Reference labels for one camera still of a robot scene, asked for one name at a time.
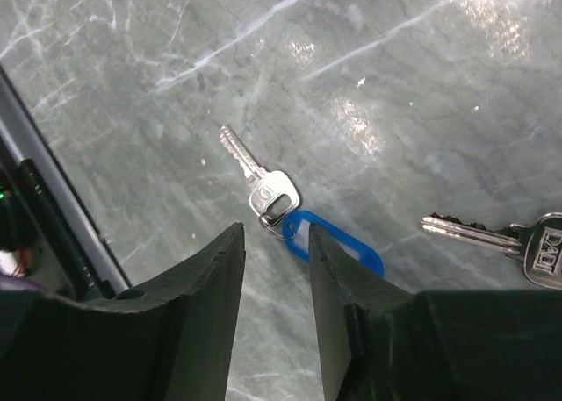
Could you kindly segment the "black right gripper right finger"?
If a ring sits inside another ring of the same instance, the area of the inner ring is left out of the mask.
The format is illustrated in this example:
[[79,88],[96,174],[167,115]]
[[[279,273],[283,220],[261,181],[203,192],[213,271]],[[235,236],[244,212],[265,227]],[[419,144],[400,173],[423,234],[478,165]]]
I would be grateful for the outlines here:
[[309,230],[327,400],[558,400],[561,295],[407,292]]

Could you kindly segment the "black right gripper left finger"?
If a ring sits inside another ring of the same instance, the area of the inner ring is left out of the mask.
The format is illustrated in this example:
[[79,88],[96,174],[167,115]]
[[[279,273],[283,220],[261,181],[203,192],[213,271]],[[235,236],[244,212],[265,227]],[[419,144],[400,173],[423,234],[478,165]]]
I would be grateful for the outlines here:
[[224,399],[244,268],[234,223],[113,299],[3,291],[2,399]]

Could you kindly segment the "key with blue tag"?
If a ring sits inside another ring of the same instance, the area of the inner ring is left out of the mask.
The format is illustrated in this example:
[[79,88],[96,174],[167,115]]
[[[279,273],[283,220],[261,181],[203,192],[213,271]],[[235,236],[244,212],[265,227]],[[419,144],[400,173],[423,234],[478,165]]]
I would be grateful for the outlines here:
[[302,210],[301,195],[294,181],[282,170],[268,170],[242,143],[233,129],[220,128],[220,142],[239,163],[249,187],[249,207],[264,231],[285,243],[290,253],[309,263],[309,227],[324,227],[340,247],[361,265],[379,276],[384,264],[371,247],[318,215]]

